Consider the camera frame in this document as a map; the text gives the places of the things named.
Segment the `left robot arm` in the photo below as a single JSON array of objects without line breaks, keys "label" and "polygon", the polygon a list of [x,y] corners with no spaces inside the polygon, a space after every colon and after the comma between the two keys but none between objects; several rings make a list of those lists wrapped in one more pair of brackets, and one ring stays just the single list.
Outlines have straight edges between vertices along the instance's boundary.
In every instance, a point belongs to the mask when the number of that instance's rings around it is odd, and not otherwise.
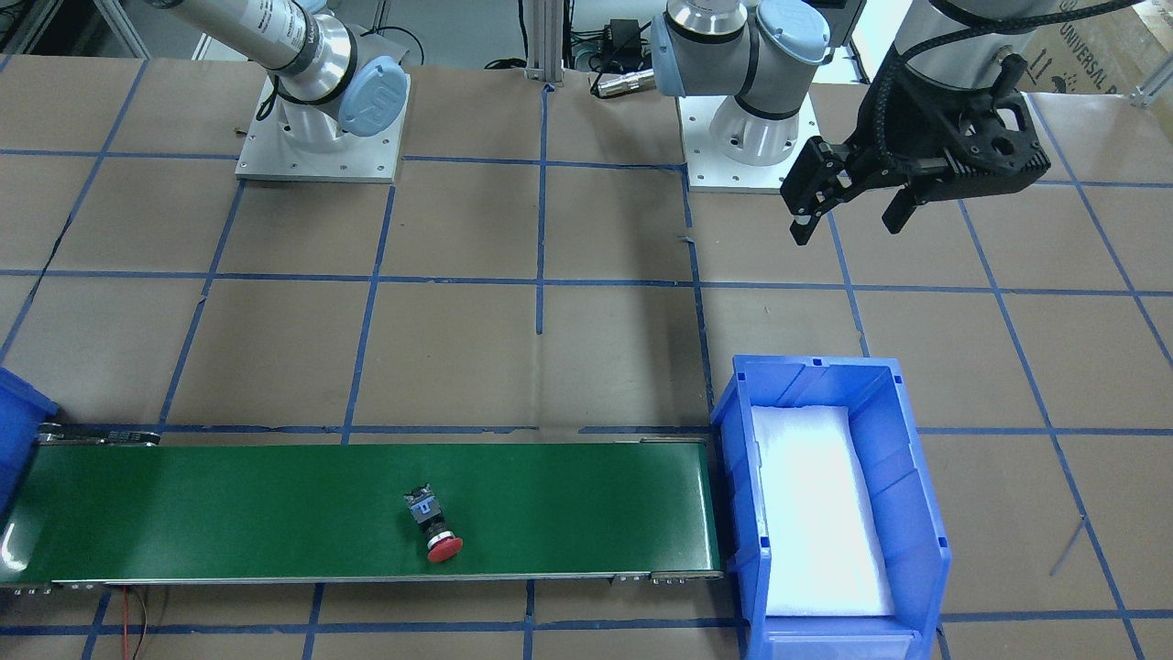
[{"label": "left robot arm", "polygon": [[708,135],[730,159],[767,166],[795,151],[780,193],[804,246],[839,204],[893,189],[882,220],[900,233],[937,200],[1018,193],[1051,162],[1019,91],[1021,48],[1037,27],[1093,18],[1055,1],[914,1],[845,142],[796,143],[799,113],[834,45],[839,4],[670,1],[651,22],[663,95],[721,98]]}]

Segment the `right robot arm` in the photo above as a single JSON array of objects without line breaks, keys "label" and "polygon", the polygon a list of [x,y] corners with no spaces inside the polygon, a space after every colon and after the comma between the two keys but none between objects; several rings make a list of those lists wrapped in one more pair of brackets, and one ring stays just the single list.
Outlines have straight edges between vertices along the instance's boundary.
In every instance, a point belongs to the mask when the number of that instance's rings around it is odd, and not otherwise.
[{"label": "right robot arm", "polygon": [[267,72],[248,138],[262,128],[305,154],[396,147],[411,52],[344,23],[325,1],[151,1]]}]

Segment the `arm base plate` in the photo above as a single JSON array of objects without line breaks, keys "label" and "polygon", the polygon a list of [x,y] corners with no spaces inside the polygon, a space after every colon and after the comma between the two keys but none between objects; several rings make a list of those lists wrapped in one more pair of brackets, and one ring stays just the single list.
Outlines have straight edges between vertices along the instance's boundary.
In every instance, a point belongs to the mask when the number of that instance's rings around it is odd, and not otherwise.
[{"label": "arm base plate", "polygon": [[689,188],[701,193],[778,193],[807,140],[818,135],[809,97],[795,115],[767,120],[733,96],[677,100]]},{"label": "arm base plate", "polygon": [[355,137],[318,110],[276,98],[267,117],[248,125],[236,175],[240,181],[392,184],[406,116],[402,109],[375,137]]}]

